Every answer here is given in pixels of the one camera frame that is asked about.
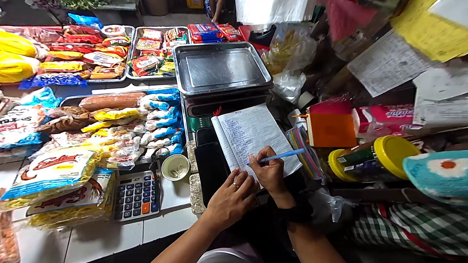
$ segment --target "sausage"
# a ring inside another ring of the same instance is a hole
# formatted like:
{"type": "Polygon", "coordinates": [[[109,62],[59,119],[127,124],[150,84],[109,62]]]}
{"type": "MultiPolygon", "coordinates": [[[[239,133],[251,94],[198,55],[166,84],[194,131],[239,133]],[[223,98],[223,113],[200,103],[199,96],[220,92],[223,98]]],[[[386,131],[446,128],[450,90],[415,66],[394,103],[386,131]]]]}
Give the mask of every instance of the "sausage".
{"type": "Polygon", "coordinates": [[[137,107],[138,99],[145,95],[143,92],[131,92],[91,96],[82,99],[78,106],[89,111],[103,108],[118,108],[119,110],[123,110],[125,108],[137,107]]]}

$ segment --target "hand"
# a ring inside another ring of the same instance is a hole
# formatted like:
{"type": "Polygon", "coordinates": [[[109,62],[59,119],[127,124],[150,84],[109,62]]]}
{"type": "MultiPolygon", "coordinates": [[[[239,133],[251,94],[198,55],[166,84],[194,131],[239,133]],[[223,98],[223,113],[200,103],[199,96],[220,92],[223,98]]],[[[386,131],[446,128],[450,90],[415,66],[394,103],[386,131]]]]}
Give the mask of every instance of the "hand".
{"type": "Polygon", "coordinates": [[[260,184],[270,193],[271,197],[275,200],[278,208],[292,208],[296,205],[293,196],[285,186],[283,179],[283,168],[285,162],[279,158],[265,162],[265,166],[260,166],[258,161],[276,155],[276,152],[271,146],[266,146],[258,153],[255,158],[253,155],[249,156],[250,167],[257,175],[260,184]]]}
{"type": "Polygon", "coordinates": [[[215,231],[221,232],[230,227],[239,221],[252,206],[257,187],[258,182],[253,176],[236,168],[211,197],[208,207],[200,219],[206,220],[207,225],[213,227],[215,231]]]}

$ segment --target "left hand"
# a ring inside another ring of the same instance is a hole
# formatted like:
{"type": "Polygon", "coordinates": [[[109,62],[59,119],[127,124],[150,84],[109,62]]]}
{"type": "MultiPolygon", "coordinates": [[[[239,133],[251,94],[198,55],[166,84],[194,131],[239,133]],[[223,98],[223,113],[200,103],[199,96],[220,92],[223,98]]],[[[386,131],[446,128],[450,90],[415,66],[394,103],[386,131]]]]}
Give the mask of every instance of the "left hand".
{"type": "Polygon", "coordinates": [[[239,221],[252,206],[257,187],[258,182],[253,176],[236,168],[211,197],[208,207],[200,219],[206,220],[207,225],[218,232],[230,227],[239,221]]]}

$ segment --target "orange calculator button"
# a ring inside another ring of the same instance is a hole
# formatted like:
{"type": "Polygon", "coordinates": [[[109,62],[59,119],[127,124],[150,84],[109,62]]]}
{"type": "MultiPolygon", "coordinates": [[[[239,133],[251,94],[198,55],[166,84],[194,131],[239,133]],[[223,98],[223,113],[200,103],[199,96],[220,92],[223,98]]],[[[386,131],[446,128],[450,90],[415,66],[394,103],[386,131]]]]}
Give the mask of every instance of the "orange calculator button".
{"type": "Polygon", "coordinates": [[[149,213],[149,202],[148,203],[143,203],[143,206],[141,207],[141,213],[142,214],[148,214],[149,213]]]}

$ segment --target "calculator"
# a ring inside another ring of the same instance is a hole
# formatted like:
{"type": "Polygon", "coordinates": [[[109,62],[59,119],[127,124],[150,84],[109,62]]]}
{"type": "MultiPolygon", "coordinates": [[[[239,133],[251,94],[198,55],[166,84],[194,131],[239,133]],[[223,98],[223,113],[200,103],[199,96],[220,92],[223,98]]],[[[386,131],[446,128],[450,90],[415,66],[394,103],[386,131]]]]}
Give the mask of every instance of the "calculator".
{"type": "Polygon", "coordinates": [[[120,174],[117,177],[117,189],[113,207],[114,222],[138,219],[159,213],[161,207],[160,175],[161,166],[156,160],[158,169],[135,173],[120,174]]]}

